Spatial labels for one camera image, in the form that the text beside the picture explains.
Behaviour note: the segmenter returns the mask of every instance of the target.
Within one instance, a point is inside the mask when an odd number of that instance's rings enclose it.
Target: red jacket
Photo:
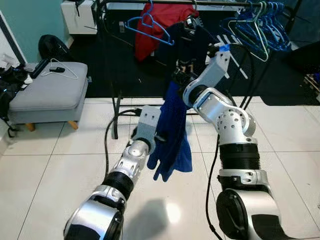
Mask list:
[[[147,3],[144,6],[143,11],[141,12],[141,17],[147,10],[150,8],[150,3]],[[150,12],[154,21],[159,23],[164,29],[170,27],[173,24],[184,22],[186,18],[194,14],[196,17],[199,15],[197,11],[194,10],[192,5],[185,4],[153,4],[153,9]],[[146,16],[143,19],[145,24],[151,24],[150,17]],[[162,38],[164,31],[154,25],[153,28],[142,25],[141,20],[138,22],[137,29],[141,32],[147,33],[149,35],[155,36],[159,39]],[[135,57],[138,61],[144,60],[149,56],[153,51],[158,47],[159,41],[143,35],[141,33],[136,33],[135,35]]]

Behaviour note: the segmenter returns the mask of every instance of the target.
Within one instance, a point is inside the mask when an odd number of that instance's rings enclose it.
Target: blue towel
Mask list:
[[[166,142],[157,141],[147,163],[147,167],[153,170],[160,161],[153,176],[154,180],[161,174],[162,180],[166,182],[174,170],[184,173],[192,171],[191,150],[186,133],[188,108],[178,96],[178,89],[179,86],[171,81],[161,107],[156,132],[164,137]]]

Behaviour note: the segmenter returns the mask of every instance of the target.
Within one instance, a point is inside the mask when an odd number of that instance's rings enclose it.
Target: blue hanger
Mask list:
[[[127,22],[124,23],[124,26],[127,29],[130,29],[130,30],[132,30],[134,32],[146,35],[146,36],[148,36],[150,38],[153,38],[155,40],[158,40],[158,41],[160,41],[160,42],[162,42],[164,44],[168,44],[169,46],[173,46],[175,44],[175,41],[174,40],[171,41],[171,37],[170,37],[169,33],[164,29],[163,26],[161,26],[158,22],[156,22],[154,20],[154,18],[152,17],[152,15],[150,14],[152,9],[154,8],[154,3],[152,2],[152,0],[149,0],[149,1],[150,1],[151,6],[148,9],[148,11],[146,11],[146,13],[144,13],[142,16],[136,16],[136,17],[130,18]],[[151,24],[147,24],[147,23],[144,22],[145,17],[149,17],[151,19]],[[141,23],[142,23],[143,26],[146,26],[146,27],[151,28],[151,29],[153,29],[155,25],[158,26],[159,28],[161,28],[163,30],[165,35],[167,35],[167,41],[164,41],[164,40],[162,40],[162,39],[160,39],[158,37],[152,36],[152,35],[150,35],[148,33],[145,33],[143,31],[139,31],[138,29],[134,29],[134,28],[130,27],[130,22],[132,20],[141,20]]]

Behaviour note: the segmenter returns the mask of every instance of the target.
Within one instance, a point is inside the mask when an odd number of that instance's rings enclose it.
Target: gray ottoman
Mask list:
[[[84,106],[87,81],[87,65],[80,62],[63,62],[77,76],[71,79],[65,76],[51,73],[39,76],[33,80],[24,91],[19,91],[10,102],[8,112],[9,119],[14,124],[26,124],[30,131],[35,130],[35,123],[69,122],[76,130],[78,125],[75,121],[80,120]],[[54,62],[54,67],[64,67]],[[49,71],[49,63],[42,72]],[[65,69],[66,76],[73,76]]]

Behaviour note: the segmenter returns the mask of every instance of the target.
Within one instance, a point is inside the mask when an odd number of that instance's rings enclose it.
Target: black mat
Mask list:
[[[125,21],[138,16],[136,10],[113,10],[108,16],[107,28],[113,35],[121,38],[121,41],[107,34],[107,51],[103,52],[102,42],[97,36],[75,36],[70,50],[75,59],[88,65],[88,75],[92,78],[89,84],[87,98],[111,97],[112,79],[116,94],[123,97],[162,97],[166,91],[164,81],[166,67],[149,58],[138,63],[134,58],[135,33],[126,30],[119,33],[119,21]],[[221,33],[219,28],[220,19],[232,15],[232,12],[202,11],[200,17],[204,26],[213,34]],[[242,54],[233,52],[234,57],[240,62]],[[261,96],[262,100],[271,106],[286,105],[318,105],[315,94],[310,93],[310,88],[303,83],[304,76],[288,67],[282,58],[284,53],[277,53],[272,61],[261,86],[255,96]],[[264,69],[265,63],[255,60],[256,78]],[[237,67],[234,63],[229,66],[229,75],[235,75]],[[250,64],[245,62],[243,69],[250,75]],[[232,79],[222,79],[217,88],[220,91],[228,89]],[[249,81],[241,74],[237,75],[236,82],[231,90],[233,96],[243,96],[247,93]]]

